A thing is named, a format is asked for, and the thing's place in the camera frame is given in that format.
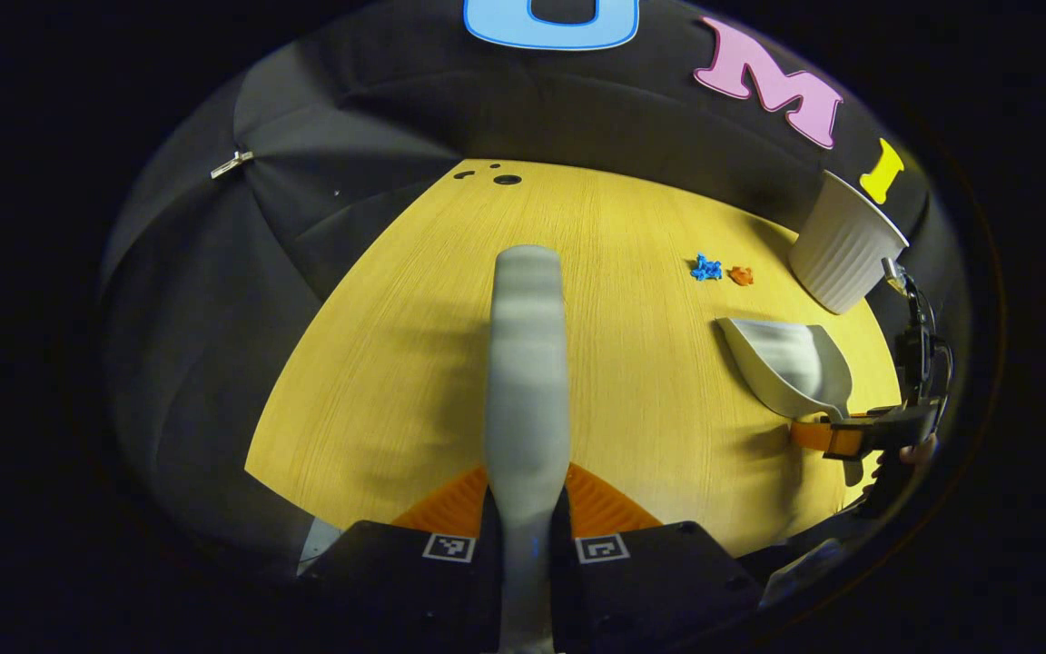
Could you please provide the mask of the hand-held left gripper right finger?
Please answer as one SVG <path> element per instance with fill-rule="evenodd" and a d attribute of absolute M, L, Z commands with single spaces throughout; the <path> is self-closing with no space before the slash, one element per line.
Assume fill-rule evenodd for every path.
<path fill-rule="evenodd" d="M 570 464 L 552 517 L 558 653 L 665 653 L 751 616 L 763 585 L 708 531 L 664 524 Z"/>

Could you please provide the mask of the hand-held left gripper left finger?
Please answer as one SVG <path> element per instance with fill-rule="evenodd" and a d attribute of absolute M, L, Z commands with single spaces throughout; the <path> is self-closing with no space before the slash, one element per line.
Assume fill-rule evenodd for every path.
<path fill-rule="evenodd" d="M 333 653 L 495 653 L 502 534 L 485 468 L 390 524 L 354 522 L 300 583 L 329 612 Z"/>

